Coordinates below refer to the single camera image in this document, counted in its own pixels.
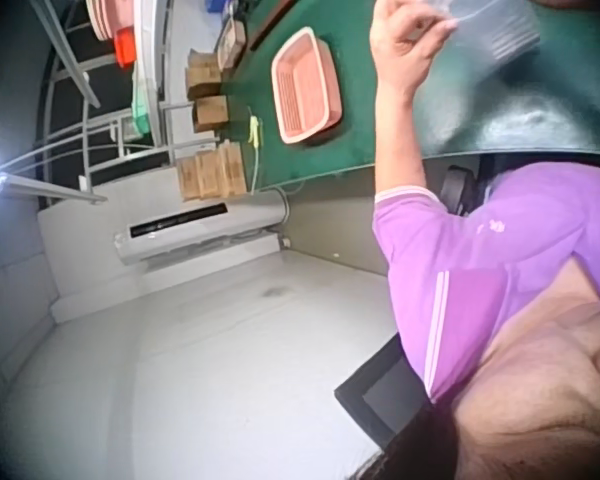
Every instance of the purple shirt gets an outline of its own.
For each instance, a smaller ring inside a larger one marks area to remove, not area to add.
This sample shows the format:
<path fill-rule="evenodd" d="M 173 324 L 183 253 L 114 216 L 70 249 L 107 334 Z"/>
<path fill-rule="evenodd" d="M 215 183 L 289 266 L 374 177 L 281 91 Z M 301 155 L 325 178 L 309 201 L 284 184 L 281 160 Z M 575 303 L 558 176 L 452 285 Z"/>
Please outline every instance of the purple shirt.
<path fill-rule="evenodd" d="M 407 358 L 435 401 L 570 257 L 600 295 L 600 169 L 538 163 L 501 177 L 468 217 L 429 190 L 376 197 L 374 232 Z"/>

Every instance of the brown cardboard box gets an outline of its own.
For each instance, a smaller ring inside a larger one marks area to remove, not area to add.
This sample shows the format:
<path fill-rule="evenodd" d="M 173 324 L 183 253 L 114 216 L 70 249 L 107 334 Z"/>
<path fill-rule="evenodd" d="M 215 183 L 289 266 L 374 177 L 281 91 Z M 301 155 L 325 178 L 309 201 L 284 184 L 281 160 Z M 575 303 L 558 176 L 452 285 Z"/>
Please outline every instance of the brown cardboard box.
<path fill-rule="evenodd" d="M 226 141 L 217 150 L 178 160 L 182 199 L 229 198 L 247 193 L 239 143 Z"/>
<path fill-rule="evenodd" d="M 236 68 L 240 56 L 247 45 L 244 23 L 229 19 L 218 43 L 218 66 L 220 71 L 231 71 Z"/>
<path fill-rule="evenodd" d="M 190 101 L 220 93 L 222 75 L 215 53 L 198 53 L 191 50 L 189 66 L 185 73 L 187 98 Z"/>
<path fill-rule="evenodd" d="M 221 146 L 223 152 L 223 165 L 226 170 L 227 183 L 230 195 L 244 195 L 247 193 L 247 181 L 244 176 L 242 151 L 239 143 L 225 142 Z"/>
<path fill-rule="evenodd" d="M 222 157 L 218 150 L 202 152 L 196 155 L 200 198 L 205 199 L 222 196 L 223 178 L 222 175 L 220 175 L 221 162 Z"/>
<path fill-rule="evenodd" d="M 198 185 L 198 169 L 196 168 L 196 157 L 182 158 L 177 161 L 178 184 L 180 195 L 186 202 L 200 198 L 200 186 Z"/>
<path fill-rule="evenodd" d="M 227 97 L 205 97 L 193 106 L 193 127 L 196 132 L 216 130 L 229 122 Z"/>

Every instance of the clear plastic container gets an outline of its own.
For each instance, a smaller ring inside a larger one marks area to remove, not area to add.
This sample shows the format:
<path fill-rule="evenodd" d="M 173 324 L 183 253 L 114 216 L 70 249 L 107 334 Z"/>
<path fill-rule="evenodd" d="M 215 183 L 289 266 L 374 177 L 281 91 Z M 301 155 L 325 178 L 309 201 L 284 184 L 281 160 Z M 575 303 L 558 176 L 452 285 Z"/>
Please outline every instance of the clear plastic container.
<path fill-rule="evenodd" d="M 528 0 L 427 0 L 458 22 L 453 41 L 486 68 L 508 63 L 533 49 L 540 33 Z"/>

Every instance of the air conditioner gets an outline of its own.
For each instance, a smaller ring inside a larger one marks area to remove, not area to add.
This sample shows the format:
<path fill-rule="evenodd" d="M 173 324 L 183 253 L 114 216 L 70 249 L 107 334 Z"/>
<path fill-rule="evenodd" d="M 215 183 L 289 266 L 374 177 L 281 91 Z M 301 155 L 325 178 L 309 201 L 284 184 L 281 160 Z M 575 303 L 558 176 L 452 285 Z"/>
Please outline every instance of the air conditioner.
<path fill-rule="evenodd" d="M 235 199 L 198 202 L 196 208 L 129 225 L 114 237 L 120 260 L 132 265 L 174 250 L 284 222 L 284 194 L 269 190 Z"/>

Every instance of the green workbench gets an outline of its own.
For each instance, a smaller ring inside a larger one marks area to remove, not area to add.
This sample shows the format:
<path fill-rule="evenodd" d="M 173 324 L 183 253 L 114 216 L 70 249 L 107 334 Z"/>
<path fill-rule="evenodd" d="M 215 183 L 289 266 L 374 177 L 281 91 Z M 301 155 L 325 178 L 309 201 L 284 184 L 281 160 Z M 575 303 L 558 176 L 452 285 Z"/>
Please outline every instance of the green workbench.
<path fill-rule="evenodd" d="M 262 0 L 247 22 L 258 30 L 278 0 Z M 373 164 L 376 75 L 369 52 L 374 0 L 299 0 L 226 85 L 230 126 L 242 142 L 247 176 L 249 113 L 262 120 L 257 187 L 283 185 Z M 451 41 L 418 92 L 416 127 L 425 158 L 497 152 L 600 153 L 600 13 L 535 6 L 542 43 L 497 75 L 478 81 Z M 311 26 L 332 51 L 343 101 L 342 122 L 311 144 L 279 135 L 271 63 L 297 30 Z"/>

